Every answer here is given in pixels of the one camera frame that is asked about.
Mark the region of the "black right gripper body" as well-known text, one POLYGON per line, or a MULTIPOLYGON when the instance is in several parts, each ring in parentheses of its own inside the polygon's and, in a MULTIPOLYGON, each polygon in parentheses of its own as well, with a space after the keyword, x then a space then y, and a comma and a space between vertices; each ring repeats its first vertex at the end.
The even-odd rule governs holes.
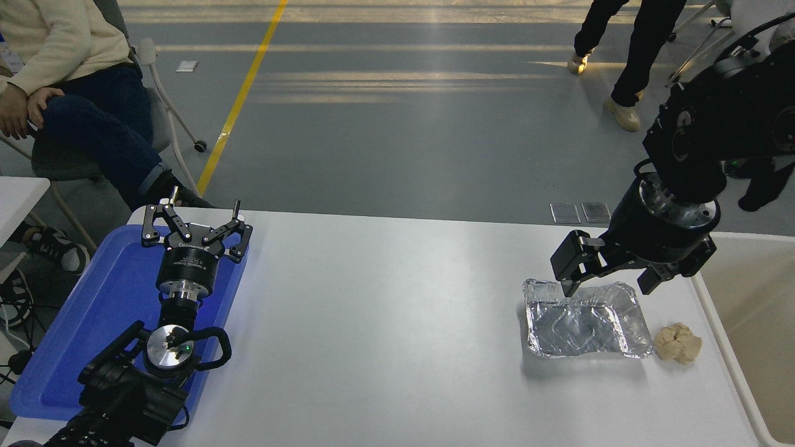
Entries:
POLYGON ((687 202, 660 179, 636 179, 601 235, 601 255, 615 269, 699 269, 716 251, 709 236, 716 226, 716 201, 687 202))

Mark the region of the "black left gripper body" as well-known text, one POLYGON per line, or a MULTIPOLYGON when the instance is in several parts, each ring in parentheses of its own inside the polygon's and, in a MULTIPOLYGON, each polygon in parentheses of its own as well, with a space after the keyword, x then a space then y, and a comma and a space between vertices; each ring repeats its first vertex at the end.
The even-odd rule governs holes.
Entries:
POLYGON ((195 223, 188 224, 190 241, 184 241, 178 232, 171 232, 164 242, 165 252, 157 274, 156 286, 166 287, 172 282, 193 282, 201 287, 214 287, 219 261, 226 247, 222 240, 206 246, 202 243, 216 230, 195 223))

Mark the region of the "person's hand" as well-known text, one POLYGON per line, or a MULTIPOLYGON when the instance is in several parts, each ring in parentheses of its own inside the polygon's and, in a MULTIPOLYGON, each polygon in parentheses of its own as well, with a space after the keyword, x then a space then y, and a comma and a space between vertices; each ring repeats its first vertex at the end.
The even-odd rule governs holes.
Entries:
POLYGON ((48 100, 64 95, 65 93, 59 88, 42 87, 29 96, 27 101, 28 117, 37 130, 43 129, 43 112, 47 110, 48 100))
POLYGON ((11 83, 6 85, 1 96, 1 131, 6 138, 28 138, 28 98, 22 88, 11 83))

